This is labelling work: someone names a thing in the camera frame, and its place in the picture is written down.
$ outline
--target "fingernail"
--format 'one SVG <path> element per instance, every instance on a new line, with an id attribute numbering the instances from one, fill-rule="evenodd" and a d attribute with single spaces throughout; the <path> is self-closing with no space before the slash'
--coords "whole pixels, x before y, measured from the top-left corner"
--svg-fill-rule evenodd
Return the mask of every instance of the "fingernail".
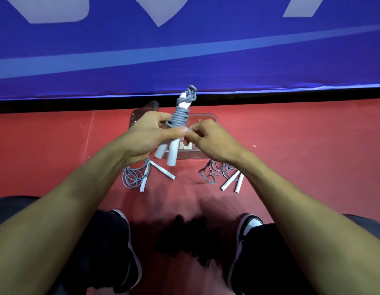
<path id="1" fill-rule="evenodd" d="M 188 127 L 182 126 L 182 127 L 180 128 L 180 131 L 181 131 L 182 133 L 186 134 L 186 133 L 188 133 L 189 129 L 188 129 Z"/>

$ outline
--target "hand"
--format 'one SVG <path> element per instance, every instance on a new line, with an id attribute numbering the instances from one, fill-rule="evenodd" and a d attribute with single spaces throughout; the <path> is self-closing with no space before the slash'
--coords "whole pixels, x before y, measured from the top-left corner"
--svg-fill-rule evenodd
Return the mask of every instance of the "hand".
<path id="1" fill-rule="evenodd" d="M 195 144 L 207 157 L 218 162 L 235 164 L 235 158 L 244 147 L 220 124 L 204 120 L 190 126 L 184 144 Z"/>
<path id="2" fill-rule="evenodd" d="M 125 151 L 127 166 L 146 159 L 162 141 L 181 138 L 188 132 L 187 127 L 163 129 L 171 117 L 169 113 L 147 112 L 117 139 Z"/>

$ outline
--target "forearm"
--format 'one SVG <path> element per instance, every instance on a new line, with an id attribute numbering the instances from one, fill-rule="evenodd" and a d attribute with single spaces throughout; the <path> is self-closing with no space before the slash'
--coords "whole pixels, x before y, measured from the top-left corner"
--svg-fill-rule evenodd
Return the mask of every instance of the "forearm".
<path id="1" fill-rule="evenodd" d="M 45 294 L 125 167 L 110 143 L 58 187 L 0 225 L 0 294 Z"/>
<path id="2" fill-rule="evenodd" d="M 380 240 L 244 151 L 236 167 L 319 294 L 380 294 Z"/>

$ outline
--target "person's left hand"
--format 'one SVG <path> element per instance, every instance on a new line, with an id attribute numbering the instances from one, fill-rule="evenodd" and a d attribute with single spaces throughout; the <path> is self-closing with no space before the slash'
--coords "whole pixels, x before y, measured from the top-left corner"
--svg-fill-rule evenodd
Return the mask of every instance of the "person's left hand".
<path id="1" fill-rule="evenodd" d="M 169 113 L 147 112 L 117 139 L 124 149 L 127 166 L 146 159 L 162 141 L 174 140 L 187 134 L 187 127 L 163 129 L 171 117 Z"/>

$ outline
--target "shoe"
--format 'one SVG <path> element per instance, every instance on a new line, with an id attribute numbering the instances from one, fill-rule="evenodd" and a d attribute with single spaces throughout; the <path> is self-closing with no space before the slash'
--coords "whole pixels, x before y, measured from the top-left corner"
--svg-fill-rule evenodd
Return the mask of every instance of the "shoe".
<path id="1" fill-rule="evenodd" d="M 141 263 L 138 260 L 138 257 L 134 253 L 133 247 L 131 246 L 130 225 L 126 216 L 123 214 L 122 211 L 118 209 L 112 209 L 112 210 L 109 210 L 108 212 L 115 213 L 116 215 L 123 218 L 129 227 L 129 243 L 127 245 L 128 247 L 127 250 L 130 253 L 129 268 L 127 270 L 127 275 L 123 283 L 121 283 L 119 287 L 114 287 L 115 293 L 125 293 L 128 290 L 131 290 L 132 288 L 134 288 L 139 283 L 142 277 L 142 267 L 141 267 Z"/>
<path id="2" fill-rule="evenodd" d="M 234 273 L 235 263 L 239 259 L 240 253 L 242 252 L 242 241 L 246 238 L 246 235 L 250 229 L 261 225 L 263 225 L 263 222 L 258 216 L 254 214 L 246 214 L 241 219 L 236 230 L 236 255 L 227 277 L 228 288 L 236 295 L 243 294 L 242 289 L 239 285 L 239 280 Z"/>

